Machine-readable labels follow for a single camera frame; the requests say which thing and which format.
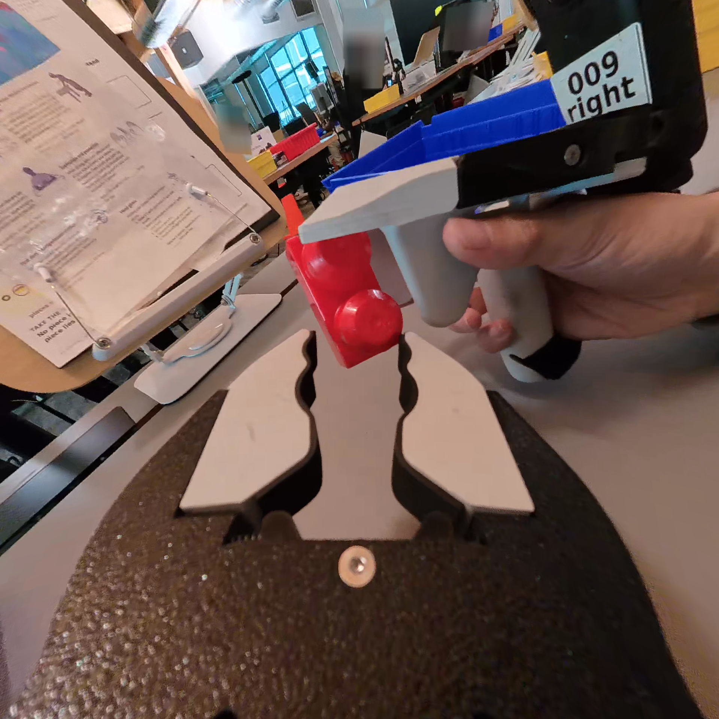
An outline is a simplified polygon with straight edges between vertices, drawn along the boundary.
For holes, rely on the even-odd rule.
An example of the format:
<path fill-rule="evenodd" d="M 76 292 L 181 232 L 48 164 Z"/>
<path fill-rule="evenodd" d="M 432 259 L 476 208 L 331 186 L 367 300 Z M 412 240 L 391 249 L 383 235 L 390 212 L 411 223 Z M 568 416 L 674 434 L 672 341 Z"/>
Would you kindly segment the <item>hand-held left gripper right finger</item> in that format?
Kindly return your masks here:
<path fill-rule="evenodd" d="M 392 491 L 412 516 L 499 513 L 535 505 L 483 384 L 414 332 L 398 346 L 400 407 Z"/>

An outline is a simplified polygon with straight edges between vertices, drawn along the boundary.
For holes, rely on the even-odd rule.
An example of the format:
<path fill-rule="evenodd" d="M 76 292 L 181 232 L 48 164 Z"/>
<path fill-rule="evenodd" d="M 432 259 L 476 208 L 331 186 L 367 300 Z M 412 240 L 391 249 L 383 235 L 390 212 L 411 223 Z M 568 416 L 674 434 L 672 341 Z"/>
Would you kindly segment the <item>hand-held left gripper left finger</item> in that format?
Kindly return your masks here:
<path fill-rule="evenodd" d="M 179 502 L 186 514 L 281 510 L 296 514 L 321 488 L 312 405 L 316 332 L 301 329 L 228 387 Z"/>

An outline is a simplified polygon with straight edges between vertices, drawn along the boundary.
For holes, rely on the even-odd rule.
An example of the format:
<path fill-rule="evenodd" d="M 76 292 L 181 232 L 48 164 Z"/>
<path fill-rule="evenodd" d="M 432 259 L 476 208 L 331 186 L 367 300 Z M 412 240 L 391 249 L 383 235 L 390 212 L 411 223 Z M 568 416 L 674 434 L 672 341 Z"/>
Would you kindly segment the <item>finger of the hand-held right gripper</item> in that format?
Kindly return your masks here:
<path fill-rule="evenodd" d="M 410 243 L 428 243 L 439 218 L 465 218 L 458 209 L 454 157 L 392 170 L 335 190 L 299 228 L 303 245 L 382 229 Z"/>
<path fill-rule="evenodd" d="M 400 271 L 384 233 L 369 230 L 371 257 L 370 265 L 380 290 L 389 295 L 403 309 L 413 303 L 413 297 Z"/>

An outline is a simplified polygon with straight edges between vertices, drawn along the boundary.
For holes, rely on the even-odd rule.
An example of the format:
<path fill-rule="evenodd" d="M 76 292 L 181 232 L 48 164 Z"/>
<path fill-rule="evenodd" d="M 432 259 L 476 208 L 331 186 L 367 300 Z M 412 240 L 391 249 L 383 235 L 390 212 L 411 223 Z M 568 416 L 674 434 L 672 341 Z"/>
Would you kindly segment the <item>red plastic toy block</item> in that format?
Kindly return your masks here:
<path fill-rule="evenodd" d="M 307 245 L 294 234 L 285 254 L 341 366 L 349 369 L 398 344 L 403 315 L 380 289 L 367 233 Z"/>

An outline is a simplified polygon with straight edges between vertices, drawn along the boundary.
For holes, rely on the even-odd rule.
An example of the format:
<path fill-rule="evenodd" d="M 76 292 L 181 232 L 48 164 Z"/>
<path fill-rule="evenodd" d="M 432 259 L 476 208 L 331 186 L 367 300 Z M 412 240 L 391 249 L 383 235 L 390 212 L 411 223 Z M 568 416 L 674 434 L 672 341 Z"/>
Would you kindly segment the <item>blue plastic bin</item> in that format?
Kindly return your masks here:
<path fill-rule="evenodd" d="M 394 170 L 458 157 L 565 127 L 550 80 L 417 121 L 323 181 L 329 193 Z"/>

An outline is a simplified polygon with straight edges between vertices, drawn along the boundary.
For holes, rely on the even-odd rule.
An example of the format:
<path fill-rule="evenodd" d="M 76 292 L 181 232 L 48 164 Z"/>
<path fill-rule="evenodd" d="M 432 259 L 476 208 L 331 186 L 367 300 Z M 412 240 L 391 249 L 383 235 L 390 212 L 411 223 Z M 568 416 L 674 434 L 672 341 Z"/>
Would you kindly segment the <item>grey desk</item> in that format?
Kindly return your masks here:
<path fill-rule="evenodd" d="M 340 368 L 284 259 L 269 319 L 1 554 L 2 718 L 717 718 L 718 333 L 585 345 L 484 386 L 529 516 L 392 491 L 398 350 Z M 178 506 L 229 385 L 316 332 L 321 488 L 296 514 Z"/>

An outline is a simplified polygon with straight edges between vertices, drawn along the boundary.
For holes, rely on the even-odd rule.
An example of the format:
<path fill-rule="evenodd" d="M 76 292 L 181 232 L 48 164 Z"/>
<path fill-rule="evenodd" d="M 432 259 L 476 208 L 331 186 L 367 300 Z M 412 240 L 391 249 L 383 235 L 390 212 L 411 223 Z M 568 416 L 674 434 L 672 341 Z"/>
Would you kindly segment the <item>person's right hand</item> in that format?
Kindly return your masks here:
<path fill-rule="evenodd" d="M 553 326 L 632 339 L 718 321 L 718 193 L 566 198 L 548 209 L 454 218 L 446 248 L 481 270 L 538 267 Z"/>

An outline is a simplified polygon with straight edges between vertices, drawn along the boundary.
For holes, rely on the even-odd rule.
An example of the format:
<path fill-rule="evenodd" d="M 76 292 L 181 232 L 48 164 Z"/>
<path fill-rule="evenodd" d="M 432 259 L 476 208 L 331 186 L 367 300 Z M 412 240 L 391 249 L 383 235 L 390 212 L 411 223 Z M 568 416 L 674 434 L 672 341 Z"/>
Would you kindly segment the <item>distant red bin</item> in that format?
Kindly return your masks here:
<path fill-rule="evenodd" d="M 320 137 L 317 132 L 317 124 L 313 123 L 295 132 L 270 148 L 276 166 L 289 163 L 304 152 L 318 145 Z"/>

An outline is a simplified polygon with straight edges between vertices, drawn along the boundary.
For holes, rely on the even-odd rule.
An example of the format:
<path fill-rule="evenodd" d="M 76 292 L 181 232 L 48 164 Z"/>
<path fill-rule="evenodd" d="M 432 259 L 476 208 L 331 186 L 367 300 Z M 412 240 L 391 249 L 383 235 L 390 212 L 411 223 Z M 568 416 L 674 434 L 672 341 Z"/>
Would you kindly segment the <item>black wall speaker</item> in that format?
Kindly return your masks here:
<path fill-rule="evenodd" d="M 170 38 L 168 46 L 183 70 L 196 67 L 203 60 L 203 52 L 190 30 L 184 30 Z"/>

